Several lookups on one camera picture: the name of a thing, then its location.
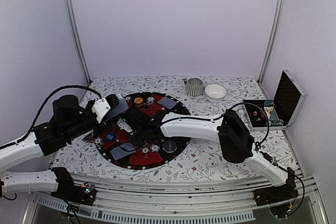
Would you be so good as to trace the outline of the orange big blind button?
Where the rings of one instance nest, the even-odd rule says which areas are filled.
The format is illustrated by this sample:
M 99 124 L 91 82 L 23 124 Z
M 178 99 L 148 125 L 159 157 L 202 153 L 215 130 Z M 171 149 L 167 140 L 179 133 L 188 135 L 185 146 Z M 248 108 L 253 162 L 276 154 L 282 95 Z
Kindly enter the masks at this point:
M 141 97 L 137 97 L 133 100 L 135 104 L 141 104 L 143 102 L 143 99 Z

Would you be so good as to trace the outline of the blue playing card deck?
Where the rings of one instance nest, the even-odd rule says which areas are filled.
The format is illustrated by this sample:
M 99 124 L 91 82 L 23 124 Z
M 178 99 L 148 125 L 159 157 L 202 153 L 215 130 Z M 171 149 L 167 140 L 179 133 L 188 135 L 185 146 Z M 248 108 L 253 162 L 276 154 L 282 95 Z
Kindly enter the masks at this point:
M 110 94 L 106 97 L 106 101 L 110 106 L 110 110 L 104 116 L 105 121 L 118 116 L 129 108 L 126 99 L 121 94 Z

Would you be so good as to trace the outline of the blue small blind button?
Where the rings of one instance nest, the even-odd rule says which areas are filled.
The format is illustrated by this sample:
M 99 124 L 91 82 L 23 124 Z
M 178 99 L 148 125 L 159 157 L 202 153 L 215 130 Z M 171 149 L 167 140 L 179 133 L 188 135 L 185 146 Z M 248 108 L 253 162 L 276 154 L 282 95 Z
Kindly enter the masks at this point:
M 115 134 L 114 133 L 109 133 L 105 136 L 105 140 L 107 142 L 113 142 L 115 140 Z

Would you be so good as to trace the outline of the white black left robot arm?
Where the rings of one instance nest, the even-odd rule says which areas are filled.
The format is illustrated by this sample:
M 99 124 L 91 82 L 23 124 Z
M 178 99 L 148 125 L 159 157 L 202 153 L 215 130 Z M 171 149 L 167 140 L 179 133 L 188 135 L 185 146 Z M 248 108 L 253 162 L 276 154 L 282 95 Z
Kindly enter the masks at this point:
M 106 98 L 79 105 L 77 96 L 63 95 L 53 101 L 50 121 L 32 123 L 28 132 L 1 146 L 1 197 L 7 198 L 18 192 L 48 191 L 51 196 L 66 203 L 77 202 L 92 205 L 95 186 L 89 182 L 76 185 L 64 167 L 54 167 L 42 172 L 9 171 L 10 168 L 30 159 L 48 156 L 71 144 L 72 140 L 104 124 L 103 118 L 111 106 Z

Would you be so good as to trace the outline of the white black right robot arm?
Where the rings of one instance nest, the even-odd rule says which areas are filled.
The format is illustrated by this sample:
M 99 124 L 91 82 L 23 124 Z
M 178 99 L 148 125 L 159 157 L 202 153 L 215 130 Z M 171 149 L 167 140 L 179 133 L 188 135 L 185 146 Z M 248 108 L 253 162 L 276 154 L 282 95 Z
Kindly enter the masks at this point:
M 159 149 L 169 154 L 177 150 L 174 137 L 202 138 L 219 143 L 224 160 L 244 163 L 271 183 L 270 187 L 254 192 L 259 204 L 299 195 L 295 172 L 281 167 L 274 157 L 261 151 L 261 143 L 254 140 L 233 108 L 220 116 L 187 116 L 165 111 L 149 116 L 137 107 L 130 107 L 122 119 L 131 128 L 129 142 L 139 148 L 155 138 L 164 140 Z

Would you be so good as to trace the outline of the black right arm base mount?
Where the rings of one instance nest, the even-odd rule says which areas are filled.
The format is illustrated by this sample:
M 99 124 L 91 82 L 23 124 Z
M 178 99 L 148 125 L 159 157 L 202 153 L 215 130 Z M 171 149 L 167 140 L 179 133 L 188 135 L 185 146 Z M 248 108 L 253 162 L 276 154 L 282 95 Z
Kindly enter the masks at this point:
M 300 209 L 306 196 L 304 182 L 300 178 L 298 180 L 302 189 L 301 194 L 298 192 L 296 183 L 254 190 L 253 196 L 256 205 L 259 207 L 274 204 L 269 207 L 269 211 L 276 219 L 289 218 Z

